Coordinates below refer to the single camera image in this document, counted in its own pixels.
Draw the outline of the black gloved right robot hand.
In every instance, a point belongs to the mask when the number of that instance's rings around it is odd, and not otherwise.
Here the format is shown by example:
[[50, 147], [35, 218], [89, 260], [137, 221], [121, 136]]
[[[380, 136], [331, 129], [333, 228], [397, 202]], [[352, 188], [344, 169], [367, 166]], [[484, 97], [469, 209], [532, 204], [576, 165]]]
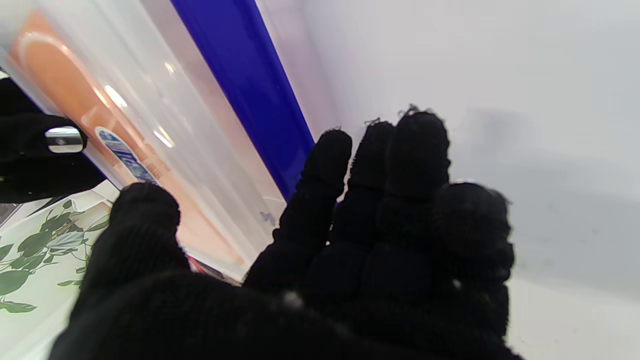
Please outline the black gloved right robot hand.
[[0, 81], [1, 203], [24, 204], [90, 191], [106, 180], [82, 151], [55, 153], [46, 132], [70, 126], [66, 117], [42, 112], [9, 77]]

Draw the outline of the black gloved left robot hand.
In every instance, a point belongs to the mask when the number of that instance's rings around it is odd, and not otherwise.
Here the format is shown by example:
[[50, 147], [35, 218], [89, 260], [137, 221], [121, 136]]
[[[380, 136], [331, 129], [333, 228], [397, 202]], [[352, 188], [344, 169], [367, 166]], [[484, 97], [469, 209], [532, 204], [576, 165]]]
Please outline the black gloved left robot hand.
[[509, 203], [450, 180], [432, 110], [325, 132], [241, 285], [190, 269], [181, 214], [132, 183], [94, 242], [51, 360], [519, 360]]

